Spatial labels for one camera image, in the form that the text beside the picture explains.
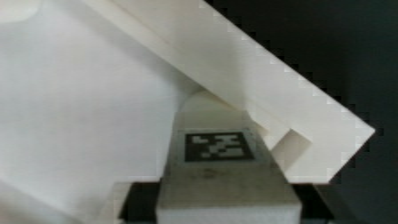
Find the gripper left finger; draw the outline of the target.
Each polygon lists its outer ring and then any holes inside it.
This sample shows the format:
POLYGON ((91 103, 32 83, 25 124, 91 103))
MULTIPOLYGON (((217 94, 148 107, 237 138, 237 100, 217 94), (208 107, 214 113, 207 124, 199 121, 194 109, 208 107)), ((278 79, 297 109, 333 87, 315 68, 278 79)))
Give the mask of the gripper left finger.
POLYGON ((96 224, 157 224, 159 182, 114 185, 96 224))

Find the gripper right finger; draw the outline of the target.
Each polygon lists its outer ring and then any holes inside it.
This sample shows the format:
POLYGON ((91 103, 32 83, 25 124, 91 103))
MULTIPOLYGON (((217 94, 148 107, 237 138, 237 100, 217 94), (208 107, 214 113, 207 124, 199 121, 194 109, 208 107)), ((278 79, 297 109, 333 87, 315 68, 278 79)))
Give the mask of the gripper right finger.
POLYGON ((342 224, 347 206, 336 192, 315 184, 295 184, 294 190, 302 202, 301 224, 342 224))

